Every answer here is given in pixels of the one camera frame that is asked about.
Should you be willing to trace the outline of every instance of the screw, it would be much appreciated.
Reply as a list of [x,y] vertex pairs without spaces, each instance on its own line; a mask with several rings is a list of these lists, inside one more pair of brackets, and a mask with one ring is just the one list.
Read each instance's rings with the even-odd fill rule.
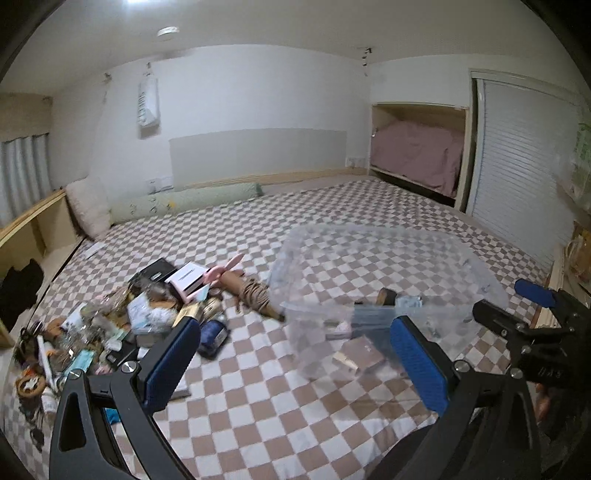
[[71,378],[72,380],[78,380],[82,376],[82,374],[82,370],[80,370],[79,368],[75,368],[70,373],[68,373],[68,378]]
[[516,380],[521,380],[523,378],[523,372],[519,368],[512,368],[510,373]]
[[125,362],[123,365],[121,365],[121,371],[124,374],[130,374],[135,372],[135,370],[138,368],[138,363],[131,361],[131,362]]
[[458,360],[453,364],[453,368],[456,372],[460,374],[465,374],[470,371],[470,364],[465,360]]

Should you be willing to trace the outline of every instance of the gray curtain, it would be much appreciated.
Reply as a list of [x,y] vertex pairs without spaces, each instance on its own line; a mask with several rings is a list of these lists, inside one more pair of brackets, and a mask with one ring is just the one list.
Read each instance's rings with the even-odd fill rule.
[[51,193],[47,135],[0,142],[0,226]]

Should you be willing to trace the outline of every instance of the hanging white bag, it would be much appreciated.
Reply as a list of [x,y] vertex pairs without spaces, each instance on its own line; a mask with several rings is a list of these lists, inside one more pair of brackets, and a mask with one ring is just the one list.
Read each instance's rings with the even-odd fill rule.
[[141,128],[154,127],[160,123],[160,105],[158,104],[158,79],[150,67],[139,84],[138,125]]

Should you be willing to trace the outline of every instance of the bed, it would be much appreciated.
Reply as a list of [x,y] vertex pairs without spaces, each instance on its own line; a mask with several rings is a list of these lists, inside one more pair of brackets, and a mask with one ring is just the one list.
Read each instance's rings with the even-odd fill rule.
[[[526,320],[535,312],[512,289],[520,277],[543,280],[529,256],[432,200],[364,179],[117,225],[104,240],[105,249],[88,260],[78,251],[34,318],[68,314],[159,257],[215,265],[241,251],[246,273],[266,280],[290,228],[321,221],[452,233],[506,288],[510,312]],[[294,368],[282,324],[226,304],[231,341],[216,361],[196,355],[186,372],[191,397],[172,401],[155,415],[196,478],[361,479],[400,438],[434,421],[403,378],[305,380]],[[501,373],[508,365],[504,342],[484,329],[465,356],[482,371]],[[10,385],[3,407],[8,441],[36,478],[48,478],[49,438],[41,453],[34,449]],[[114,430],[131,472],[146,478],[122,426]]]

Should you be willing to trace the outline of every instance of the clear storage box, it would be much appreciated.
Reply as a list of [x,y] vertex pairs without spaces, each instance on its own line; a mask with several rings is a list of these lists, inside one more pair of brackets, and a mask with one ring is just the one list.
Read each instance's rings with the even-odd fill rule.
[[[420,296],[422,306],[377,307],[384,287]],[[480,329],[474,303],[508,306],[499,281],[457,237],[359,225],[293,228],[272,268],[269,296],[285,313],[300,372],[311,379],[399,377],[389,327],[400,315],[455,359]]]

